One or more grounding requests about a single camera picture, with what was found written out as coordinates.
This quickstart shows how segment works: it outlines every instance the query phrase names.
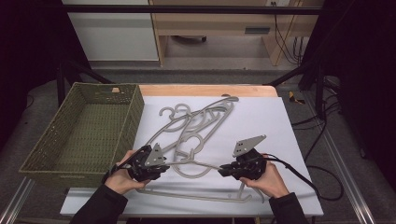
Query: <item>gray carpet floor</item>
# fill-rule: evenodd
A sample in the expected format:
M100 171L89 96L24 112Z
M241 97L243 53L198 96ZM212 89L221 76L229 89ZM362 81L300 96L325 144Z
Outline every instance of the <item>gray carpet floor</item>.
M176 52L172 50L168 51L168 61L171 61L172 57L175 60L187 60L186 52L188 51L186 50L184 52L183 50L179 49ZM148 67L136 70L102 68L98 69L97 72L115 82L262 84L285 74L290 69L287 66L284 69L281 69L281 67L271 67L268 69L268 66L266 67L267 69L262 69L260 65L246 68L243 66L244 63L241 62L244 60L235 57L229 58L228 61L228 63L232 61L234 64L233 69L217 68L214 66L202 67L198 63L198 58L203 57L202 55L206 53L196 53L198 55L194 55L194 58L191 58L191 64L186 66L185 69L176 69L173 65L169 65L161 69L149 69ZM248 55L244 55L244 57L247 59L255 58L255 60L256 58L267 57L265 55L257 56L256 54L257 52L251 57ZM290 122L293 123L311 118L313 114L307 104L302 105L290 102L289 89L293 88L290 88L288 85L285 85L285 87L281 86L277 90L277 93L284 100ZM304 95L297 91L294 93L298 99L304 99L305 96L313 95L312 91L307 91ZM23 176L18 174L19 168L57 111L57 92L54 81L35 88L29 95L28 104L32 101L33 103L24 111L17 128L13 131L3 150L0 151L0 211L6 208L7 203L11 200L23 179ZM336 98L332 98L329 100L329 104L335 101ZM296 127L307 128L306 130L294 131L303 155L305 155L318 136L318 127L311 128L315 125L315 122L311 122L301 127ZM367 202L375 218L375 222L396 223L395 192L381 175L375 163L361 158L358 145L344 120L342 111L339 113L337 109L328 116L326 128L331 133L335 144L347 163L347 167L353 174L364 200ZM318 165L335 173L334 165L328 154L327 145L323 139L318 141L307 164ZM331 176L318 170L309 169L309 172L323 195L334 197L338 194L339 187ZM59 215L65 198L64 191L65 189L54 189L35 185L20 211L18 217L20 223L24 223L21 220L22 218L68 220L68 217ZM318 217L316 223L360 223L348 195L344 195L337 202L321 200L320 203L324 210L324 216ZM269 223L269 221L263 220L262 223Z

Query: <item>person's right hand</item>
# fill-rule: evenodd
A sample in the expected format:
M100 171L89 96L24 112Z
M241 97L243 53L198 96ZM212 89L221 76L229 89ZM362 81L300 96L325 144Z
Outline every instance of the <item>person's right hand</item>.
M251 180L245 177L239 178L244 184L250 188L261 190L264 194L269 197L280 198L290 194L288 188L283 182L282 176L276 166L270 161L267 161L265 167L265 173L257 180Z

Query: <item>person's left hand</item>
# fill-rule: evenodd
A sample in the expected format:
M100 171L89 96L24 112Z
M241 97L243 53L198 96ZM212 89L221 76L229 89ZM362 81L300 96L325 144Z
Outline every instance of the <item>person's left hand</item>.
M123 163L126 161L128 158L130 158L136 150L129 150L122 161L117 162L117 165ZM132 179L128 171L125 169L120 169L117 172L115 172L113 175L111 175L105 185L108 186L110 189L116 191L118 194L124 194L128 192L131 189L142 189L144 188L150 180L144 180L142 182L137 182L134 179Z

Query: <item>white tabletop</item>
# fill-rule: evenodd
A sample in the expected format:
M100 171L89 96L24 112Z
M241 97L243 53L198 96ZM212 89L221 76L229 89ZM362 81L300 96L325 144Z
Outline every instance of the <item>white tabletop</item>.
M145 96L145 108L135 139L134 148L145 145L152 135L169 122L169 113L159 116L159 111L166 106L174 107L183 103L191 111L216 102L219 97L161 97ZM204 149L195 155L195 160L216 166L234 161L233 149L239 140L266 135L255 148L261 153L276 155L293 166L302 175L310 179L304 165L301 151L297 145L289 117L279 97L240 97L234 103L234 110L224 120L213 136L205 143ZM165 147L178 139L179 133L163 134L154 141ZM172 161L174 151L164 154L167 161ZM196 165L180 166L186 173L197 174L204 168ZM322 216L318 197L315 192L291 171L280 163L276 164L290 192L299 198L304 213L309 216ZM203 177L189 179L177 174L170 168L161 178L151 181L146 190L187 194L201 197L235 199L241 182L233 177L222 177L216 170L211 170ZM61 214L73 216L91 197L95 189L70 189L64 201ZM125 195L129 202L123 215L126 217L265 217L272 215L268 198L262 198L250 188L244 188L242 198L251 195L245 203L212 202L185 198L148 195L131 191Z

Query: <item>table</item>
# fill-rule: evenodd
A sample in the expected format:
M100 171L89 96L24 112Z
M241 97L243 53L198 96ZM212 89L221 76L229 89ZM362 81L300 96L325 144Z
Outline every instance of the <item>table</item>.
M292 161L290 164L300 171L303 175L309 178L309 174L306 171L306 167L304 166L303 158L301 156L300 150L297 146L295 137L292 133L292 129L290 127L290 122L288 116L286 114L286 110L284 109L283 102L280 98L277 98L276 90L273 87L266 86L219 86L219 85L141 85L140 86L143 96L145 97L145 109L150 108L150 110L145 111L141 120L144 124L143 127L148 127L146 122L149 119L145 118L148 116L152 118L152 114L148 113L158 113L154 111L156 105L161 104L164 101L172 102L174 99L195 102L198 104L198 101L204 101L202 104L206 104L206 101L213 101L223 94L235 95L240 97L240 102L236 104L256 104L258 101L263 102L265 105L269 105L272 108L283 108L277 111L271 111L271 109L265 108L262 110L262 106L257 106L258 108L249 114L257 117L257 113L266 113L268 112L269 118L272 118L274 114L278 116L274 119L274 122L277 123L287 123L287 125L281 125L282 128L275 129L272 125L262 128L262 130L252 129L255 132L260 133L261 131L265 133L269 133L271 138L269 137L266 142L267 150L270 153L275 153L277 156L280 156L281 159L285 161ZM238 113L243 113L243 109L236 109L233 111L233 116L239 116ZM221 124L221 128L225 130L230 130L231 128L227 125L230 125L231 122L224 122L225 124ZM257 123L256 120L251 120L249 124L246 124L248 127L254 126L254 123ZM273 136L276 136L276 132L282 132L285 134L285 138L288 141L276 141ZM146 134L147 131L142 131L141 126L139 126L139 131L137 136L142 136ZM238 133L247 133L250 134L250 130L244 129L243 132ZM211 141L211 145L214 147L226 146L228 143L227 139L221 139L220 143L213 143L216 141ZM228 141L231 144L231 147L235 144L235 141ZM144 144L140 138L136 137L135 145ZM272 148L293 148L294 150L284 150L273 152L271 148L268 148L268 145L272 146ZM263 151L263 146L256 147L259 151ZM227 157L227 153L218 152L218 151L210 151L210 157L216 157L216 160L225 160L228 162L233 161L234 159L231 157L231 154ZM314 191L309 188L304 182L299 180L296 176L294 176L291 172L281 169L282 166L277 166L279 172L285 179L286 184L289 186L290 191L295 191L299 197L299 201L304 209L305 214L310 216L321 216L323 212L321 210L320 204L318 202L318 198ZM230 198L233 198L235 194L235 190L233 191L231 188L235 186L239 186L239 182L235 181L233 178L223 178L221 179L219 174L208 173L207 179L204 182L193 182L193 189L198 189L195 192L200 191L202 189L202 185L213 184L210 187L214 189L216 192L220 192L224 197L227 197L227 194ZM159 186L169 186L172 183L175 183L175 176L172 175L171 172L166 172L163 174L163 178L156 180L155 182L150 183L151 188L158 188ZM184 186L184 182L177 182L176 188L180 188ZM224 186L232 186L230 187L230 191L224 192ZM248 193L254 194L252 189L244 189L250 190ZM62 215L73 216L77 210L91 197L94 189L70 189L68 196L64 202L64 207L61 211ZM202 200L191 200L191 199L181 199L181 198L171 198L171 197L163 197L156 195L148 195L137 193L136 191L131 191L125 195L129 200L127 207L124 210L124 217L267 217L272 215L271 208L268 203L264 203L262 205L261 198L255 195L252 200L247 203L225 203L225 202L210 202L210 201L202 201Z

